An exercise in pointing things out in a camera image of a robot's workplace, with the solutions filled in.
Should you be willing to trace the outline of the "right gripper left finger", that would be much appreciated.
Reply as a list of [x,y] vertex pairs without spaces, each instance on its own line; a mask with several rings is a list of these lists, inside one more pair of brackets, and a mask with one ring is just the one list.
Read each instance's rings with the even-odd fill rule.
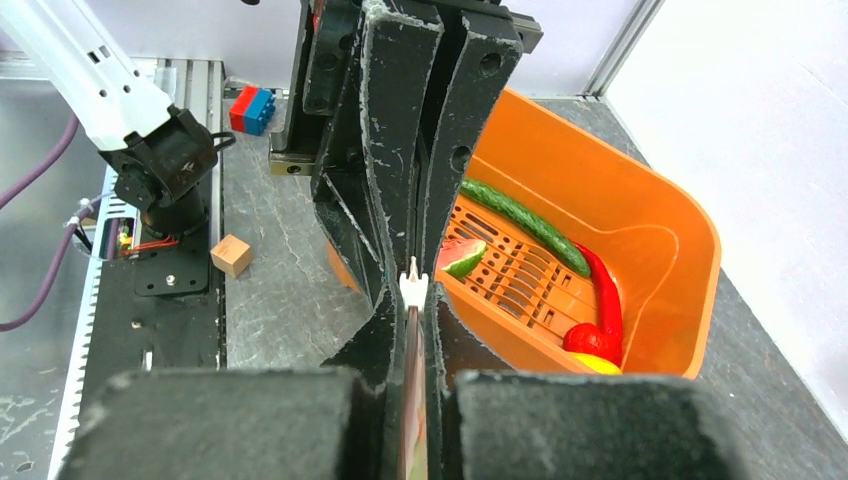
[[346,367],[113,377],[63,479],[398,479],[396,403]]

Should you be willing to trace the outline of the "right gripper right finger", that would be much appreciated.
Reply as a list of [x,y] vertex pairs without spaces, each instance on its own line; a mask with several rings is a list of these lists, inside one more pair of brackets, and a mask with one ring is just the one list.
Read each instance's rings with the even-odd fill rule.
[[511,370],[446,289],[425,314],[434,479],[745,479],[715,394],[671,376]]

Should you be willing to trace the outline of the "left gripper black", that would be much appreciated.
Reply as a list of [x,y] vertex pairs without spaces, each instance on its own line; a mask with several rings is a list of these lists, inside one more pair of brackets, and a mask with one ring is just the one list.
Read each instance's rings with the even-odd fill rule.
[[313,177],[318,222],[369,307],[411,253],[416,177],[417,258],[435,275],[472,153],[542,36],[497,1],[302,3],[270,170]]

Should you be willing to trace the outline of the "clear zip top bag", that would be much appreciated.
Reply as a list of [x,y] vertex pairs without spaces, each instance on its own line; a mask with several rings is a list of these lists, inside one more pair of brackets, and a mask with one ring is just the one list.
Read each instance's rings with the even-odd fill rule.
[[417,259],[399,277],[399,290],[406,309],[406,340],[401,423],[398,447],[398,479],[427,479],[426,353],[422,314],[429,286],[427,273],[420,274]]

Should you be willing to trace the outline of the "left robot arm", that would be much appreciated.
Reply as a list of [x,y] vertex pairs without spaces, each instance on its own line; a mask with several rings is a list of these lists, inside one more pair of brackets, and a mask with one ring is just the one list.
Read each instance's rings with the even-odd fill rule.
[[[146,78],[84,1],[5,1],[3,31],[41,68],[149,232],[210,217],[200,186],[229,146]],[[462,177],[539,24],[492,1],[305,1],[272,168],[309,174],[315,211],[359,288],[399,308],[426,290]]]

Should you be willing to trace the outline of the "orange plastic tub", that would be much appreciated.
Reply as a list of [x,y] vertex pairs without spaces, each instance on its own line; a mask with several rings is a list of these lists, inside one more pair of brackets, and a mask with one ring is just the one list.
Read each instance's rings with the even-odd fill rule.
[[507,90],[450,213],[448,239],[485,245],[445,288],[438,327],[525,371],[701,370],[721,245],[681,188]]

